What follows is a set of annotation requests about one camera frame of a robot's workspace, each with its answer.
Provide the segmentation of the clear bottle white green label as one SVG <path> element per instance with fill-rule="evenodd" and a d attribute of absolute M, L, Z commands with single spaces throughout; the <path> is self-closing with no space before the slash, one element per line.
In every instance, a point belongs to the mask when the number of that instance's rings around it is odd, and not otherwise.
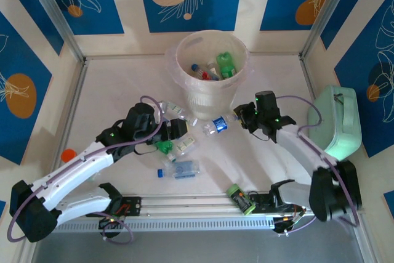
<path fill-rule="evenodd" d="M 186 155 L 196 147 L 196 140 L 192 136 L 180 139 L 175 145 L 178 156 Z"/>

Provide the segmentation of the clear bottle rounded green-white label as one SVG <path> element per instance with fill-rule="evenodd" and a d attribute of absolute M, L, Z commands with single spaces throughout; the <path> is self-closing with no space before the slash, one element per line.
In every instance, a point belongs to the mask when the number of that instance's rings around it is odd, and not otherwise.
<path fill-rule="evenodd" d="M 182 119 L 191 127 L 195 126 L 198 119 L 187 109 L 168 101 L 160 101 L 159 105 L 162 109 L 165 119 Z"/>

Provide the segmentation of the clear bottle blue label blue cap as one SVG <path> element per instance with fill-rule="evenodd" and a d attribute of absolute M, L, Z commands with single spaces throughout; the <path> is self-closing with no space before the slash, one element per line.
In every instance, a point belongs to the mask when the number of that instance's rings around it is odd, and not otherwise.
<path fill-rule="evenodd" d="M 203 133 L 206 136 L 213 136 L 220 134 L 221 132 L 228 129 L 229 125 L 238 120 L 238 116 L 235 113 L 229 113 L 226 115 L 219 116 L 216 119 L 208 121 L 203 126 Z"/>

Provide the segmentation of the white ribbed plastic bin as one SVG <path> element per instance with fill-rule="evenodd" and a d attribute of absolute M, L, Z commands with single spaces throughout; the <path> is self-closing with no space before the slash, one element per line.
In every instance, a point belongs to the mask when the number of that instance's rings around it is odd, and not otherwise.
<path fill-rule="evenodd" d="M 220 54 L 229 53 L 235 75 L 222 79 L 201 80 L 191 69 L 217 64 Z M 237 88 L 253 72 L 246 46 L 236 36 L 219 30 L 197 31 L 165 53 L 166 68 L 181 87 L 189 110 L 199 119 L 214 119 L 230 112 Z"/>

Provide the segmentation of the clear bottle pale blue label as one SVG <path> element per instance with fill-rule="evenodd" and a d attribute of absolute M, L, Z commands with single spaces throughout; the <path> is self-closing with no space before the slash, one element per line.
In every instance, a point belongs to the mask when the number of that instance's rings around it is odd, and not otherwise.
<path fill-rule="evenodd" d="M 173 162 L 157 170 L 159 178 L 169 177 L 175 180 L 196 177 L 199 173 L 199 165 L 193 161 Z"/>

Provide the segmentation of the orange and white bottle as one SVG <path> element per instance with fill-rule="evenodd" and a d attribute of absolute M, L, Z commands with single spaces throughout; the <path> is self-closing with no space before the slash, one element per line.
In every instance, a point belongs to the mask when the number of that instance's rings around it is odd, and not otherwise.
<path fill-rule="evenodd" d="M 70 160 L 72 160 L 73 158 L 77 157 L 77 155 L 78 155 L 78 154 L 76 153 L 75 150 L 73 150 L 73 149 L 71 149 L 71 148 L 67 148 L 67 149 L 65 149 L 65 150 L 62 152 L 60 158 L 61 158 L 61 160 L 62 160 L 64 163 L 67 163 L 67 162 L 69 162 Z"/>

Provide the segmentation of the mint green case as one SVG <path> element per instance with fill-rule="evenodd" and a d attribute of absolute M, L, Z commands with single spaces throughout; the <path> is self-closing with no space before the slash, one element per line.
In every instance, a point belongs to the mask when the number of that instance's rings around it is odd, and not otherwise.
<path fill-rule="evenodd" d="M 342 161 L 360 148 L 362 133 L 354 89 L 326 86 L 308 109 L 309 138 L 327 154 Z"/>

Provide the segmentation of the green canister black label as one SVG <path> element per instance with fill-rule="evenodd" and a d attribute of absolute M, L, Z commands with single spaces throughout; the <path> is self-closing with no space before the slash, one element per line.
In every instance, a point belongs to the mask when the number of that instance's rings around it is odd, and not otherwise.
<path fill-rule="evenodd" d="M 227 190 L 227 195 L 245 216 L 249 215 L 253 212 L 253 210 L 255 210 L 255 204 L 241 190 L 238 184 L 233 184 Z"/>

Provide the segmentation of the aluminium table rail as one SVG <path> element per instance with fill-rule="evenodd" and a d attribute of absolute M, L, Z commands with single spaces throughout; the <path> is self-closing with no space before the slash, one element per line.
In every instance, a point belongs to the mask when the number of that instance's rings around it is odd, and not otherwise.
<path fill-rule="evenodd" d="M 242 212 L 224 193 L 213 195 L 141 196 L 140 216 L 147 217 L 238 217 Z M 253 214 L 255 216 L 292 217 L 289 214 Z"/>

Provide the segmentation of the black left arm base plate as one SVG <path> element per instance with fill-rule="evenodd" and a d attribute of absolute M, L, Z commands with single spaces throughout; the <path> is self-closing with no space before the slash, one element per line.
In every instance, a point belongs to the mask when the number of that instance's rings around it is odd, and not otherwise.
<path fill-rule="evenodd" d="M 95 196 L 87 202 L 86 217 L 98 217 L 99 212 L 115 217 L 136 217 L 140 215 L 141 197 L 124 196 L 115 200 Z"/>

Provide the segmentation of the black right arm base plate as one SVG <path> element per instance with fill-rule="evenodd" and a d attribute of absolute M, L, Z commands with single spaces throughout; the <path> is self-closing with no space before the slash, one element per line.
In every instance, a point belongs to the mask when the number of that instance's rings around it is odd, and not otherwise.
<path fill-rule="evenodd" d="M 295 216 L 302 211 L 302 207 L 294 204 L 282 204 L 277 206 L 274 198 L 269 193 L 258 193 L 251 191 L 248 194 L 249 199 L 255 204 L 253 214 L 279 214 Z"/>

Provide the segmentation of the aluminium frame post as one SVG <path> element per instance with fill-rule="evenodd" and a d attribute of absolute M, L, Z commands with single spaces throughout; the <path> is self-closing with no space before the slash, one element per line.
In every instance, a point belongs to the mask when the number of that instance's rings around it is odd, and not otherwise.
<path fill-rule="evenodd" d="M 332 17 L 340 0 L 325 0 L 317 18 L 312 25 L 308 38 L 300 51 L 299 57 L 301 62 L 305 62 L 309 54 L 312 52 L 317 40 L 320 38 L 328 21 Z"/>
<path fill-rule="evenodd" d="M 55 0 L 39 0 L 46 14 L 50 18 L 53 25 L 56 27 L 58 33 L 70 48 L 70 51 L 75 56 L 76 60 L 84 64 L 85 56 L 78 46 L 74 34 L 66 21 L 62 11 Z"/>

